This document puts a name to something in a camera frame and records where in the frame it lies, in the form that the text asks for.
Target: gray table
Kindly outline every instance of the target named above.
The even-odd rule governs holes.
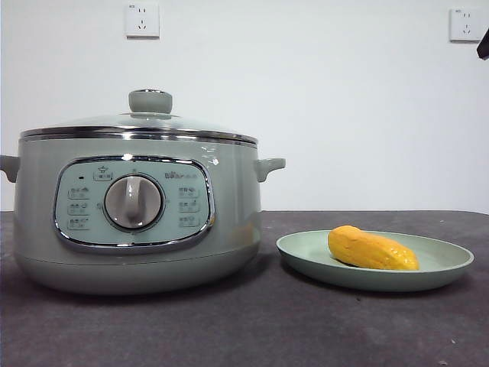
[[[465,212],[265,212],[258,256],[184,291],[93,297],[28,280],[2,214],[2,366],[487,366],[489,216]],[[282,235],[350,223],[454,242],[475,262],[433,291],[319,283],[285,265]]]

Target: wall outlet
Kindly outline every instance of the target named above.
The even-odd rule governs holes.
[[[159,37],[160,8],[157,2],[130,2],[125,9],[127,37]]]
[[[477,42],[482,39],[481,10],[460,8],[450,10],[450,41]]]

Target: dial handle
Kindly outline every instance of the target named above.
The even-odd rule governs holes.
[[[105,195],[105,211],[113,223],[126,229],[151,224],[163,209],[161,192],[154,182],[139,175],[115,181]]]

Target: chrome trim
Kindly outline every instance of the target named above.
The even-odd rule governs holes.
[[[144,88],[144,89],[133,90],[133,92],[151,92],[151,93],[168,94],[168,93],[164,92],[163,90],[152,89],[152,88]]]
[[[38,140],[63,140],[63,139],[124,139],[124,140],[160,140],[160,141],[198,141],[202,143],[219,143],[227,145],[241,145],[250,148],[257,148],[257,143],[247,141],[238,141],[223,138],[203,138],[192,135],[161,135],[161,134],[145,134],[134,132],[123,133],[77,133],[77,134],[54,134],[54,135],[32,135],[25,138],[20,138],[20,142],[38,141]]]
[[[166,136],[188,136],[192,138],[211,138],[213,140],[241,141],[256,145],[258,140],[251,136],[229,132],[211,132],[190,128],[141,128],[137,126],[72,126],[57,128],[37,128],[21,133],[21,141],[44,139],[77,139],[77,138],[117,138],[131,134],[133,138],[164,140]]]
[[[94,244],[91,242],[84,242],[77,239],[71,238],[69,235],[64,233],[56,218],[56,206],[58,201],[58,193],[60,192],[60,184],[61,177],[68,167],[73,166],[74,164],[80,163],[89,163],[89,162],[101,162],[101,161],[128,161],[127,158],[123,159],[124,155],[111,155],[111,156],[97,156],[97,157],[85,157],[78,158],[71,162],[69,162],[60,172],[58,177],[57,187],[56,187],[56,195],[54,197],[53,204],[53,224],[59,234],[60,238],[62,238],[63,243],[67,244],[68,247],[75,251],[79,252],[90,252],[96,254],[104,254],[104,255],[139,255],[139,254],[148,254],[152,252],[162,252],[173,249],[183,249],[189,248],[193,245],[199,243],[201,239],[203,239],[207,233],[210,231],[215,222],[215,203],[214,203],[214,193],[212,192],[212,183],[209,176],[209,172],[207,168],[200,164],[198,161],[190,160],[190,159],[181,159],[181,158],[173,158],[173,157],[163,157],[163,156],[150,156],[150,155],[135,155],[130,159],[130,161],[151,161],[151,162],[166,162],[166,163],[178,163],[178,164],[190,164],[201,170],[204,179],[206,181],[207,187],[207,202],[209,203],[209,214],[207,216],[207,221],[202,225],[202,227],[192,235],[188,235],[187,237],[183,237],[181,239],[174,239],[170,241],[163,242],[155,242],[155,243],[144,243],[144,244],[134,244],[134,243],[112,243],[112,244]]]

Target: green plate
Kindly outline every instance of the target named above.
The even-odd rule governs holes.
[[[396,271],[357,268],[335,260],[329,252],[330,231],[298,232],[277,241],[292,268],[325,283],[366,291],[409,292],[441,287],[460,278],[474,261],[470,251],[438,239],[401,233],[372,232],[411,248],[419,270]]]

